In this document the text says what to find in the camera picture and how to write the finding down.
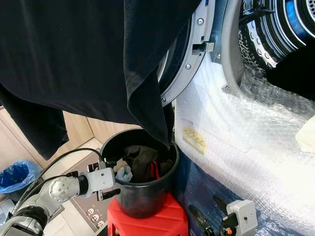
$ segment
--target black bucket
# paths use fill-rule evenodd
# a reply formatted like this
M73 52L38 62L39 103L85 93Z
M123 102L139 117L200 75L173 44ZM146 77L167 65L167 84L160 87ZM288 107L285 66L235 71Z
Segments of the black bucket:
M133 218L147 218L158 213L164 205L166 194L173 183L173 174L179 162L179 152L175 144L170 150L143 129L131 129L113 136L102 147L101 154L106 161L118 161L124 149L130 145L142 145L158 151L160 156L174 158L173 168L160 179L146 183L128 183L116 180L116 188L121 193L116 199L121 210Z

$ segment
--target washing machine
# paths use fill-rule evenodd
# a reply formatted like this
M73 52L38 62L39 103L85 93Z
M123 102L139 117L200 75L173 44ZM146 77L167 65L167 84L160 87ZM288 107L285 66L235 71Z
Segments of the washing machine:
M314 38L313 0L202 0L159 65L182 150L174 194L217 233L215 194L253 200L256 235L315 234L315 104L266 79Z

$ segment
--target bubble wrap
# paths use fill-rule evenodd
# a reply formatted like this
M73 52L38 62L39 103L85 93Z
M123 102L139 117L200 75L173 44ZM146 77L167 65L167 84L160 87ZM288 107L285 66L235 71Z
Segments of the bubble wrap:
M241 198L255 201L256 208L271 219L302 235L314 235L315 156L302 152L295 140L307 117L314 115L313 106L300 97L302 102L280 104L268 92L274 86L264 83L261 89L257 91L264 99L257 101L224 92L222 66L206 55L176 99L176 142L206 173ZM278 92L282 99L292 98L290 92ZM187 127L203 137L204 154L184 140Z

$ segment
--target screw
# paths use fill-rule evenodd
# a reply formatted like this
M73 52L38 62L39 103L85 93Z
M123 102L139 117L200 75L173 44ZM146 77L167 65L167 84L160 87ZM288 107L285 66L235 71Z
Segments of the screw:
M199 18L197 20L197 24L200 25L200 26L203 24L203 22L204 22L204 20L202 18Z

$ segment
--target light blue cloth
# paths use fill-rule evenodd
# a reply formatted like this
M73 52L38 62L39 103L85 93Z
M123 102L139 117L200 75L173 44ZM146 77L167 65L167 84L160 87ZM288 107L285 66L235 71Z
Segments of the light blue cloth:
M116 179L124 182L130 182L132 178L131 168L129 166L121 167L117 171Z

